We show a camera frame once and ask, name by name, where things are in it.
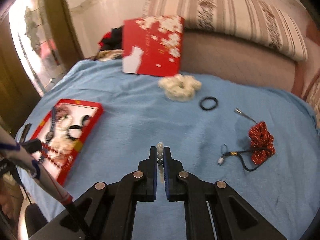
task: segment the red rope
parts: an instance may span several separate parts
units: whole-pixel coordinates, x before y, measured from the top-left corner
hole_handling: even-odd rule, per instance
[[[271,151],[271,153],[266,150],[253,151],[251,160],[254,162],[254,164],[261,164],[270,155],[276,153],[276,150],[273,147],[273,136],[268,132],[265,122],[259,122],[251,127],[248,135],[251,138],[251,148],[266,147]]]

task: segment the silver screw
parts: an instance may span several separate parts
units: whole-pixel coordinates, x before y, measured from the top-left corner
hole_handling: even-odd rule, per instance
[[[98,183],[96,183],[96,185],[94,185],[94,187],[95,187],[96,189],[98,189],[98,190],[104,189],[105,186],[106,186],[106,185],[105,185],[103,182],[98,182]]]
[[[133,176],[135,178],[141,178],[143,176],[143,172],[142,171],[135,171]]]
[[[217,182],[217,186],[218,186],[219,188],[225,188],[225,187],[227,186],[227,184],[226,184],[224,181],[219,180],[219,181]]]
[[[179,177],[180,178],[186,178],[189,176],[189,173],[187,173],[186,171],[180,171],[179,172]]]

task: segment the striped cushion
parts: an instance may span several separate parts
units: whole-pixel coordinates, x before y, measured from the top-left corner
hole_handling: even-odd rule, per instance
[[[179,15],[185,27],[234,35],[306,61],[307,49],[295,21],[261,0],[146,0],[144,16]]]

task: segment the cream scrunchie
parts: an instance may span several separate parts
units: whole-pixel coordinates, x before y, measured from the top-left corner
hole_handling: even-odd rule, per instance
[[[201,85],[201,82],[196,80],[194,76],[181,74],[164,77],[158,81],[158,86],[165,90],[165,95],[169,99],[181,102],[191,100]]]

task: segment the bed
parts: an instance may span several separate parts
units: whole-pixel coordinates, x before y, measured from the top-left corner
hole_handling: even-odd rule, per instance
[[[147,158],[150,146],[162,141],[186,171],[201,180],[226,181],[288,240],[304,234],[320,208],[320,140],[312,107],[290,92],[235,84],[207,74],[195,98],[171,101],[157,85],[158,77],[125,74],[121,60],[82,60],[38,103],[26,123],[30,138],[60,98],[100,102],[104,113],[83,145],[64,187],[76,199],[97,181],[119,181]],[[199,101],[214,96],[219,106],[203,111]],[[222,144],[229,150],[249,147],[252,121],[234,113],[238,107],[265,121],[274,136],[276,154],[254,172],[238,158],[217,164]],[[250,165],[249,156],[245,161]],[[25,171],[28,192],[48,221],[63,206],[47,195]],[[132,239],[186,239],[183,203],[169,203],[158,172],[157,199],[138,203]]]

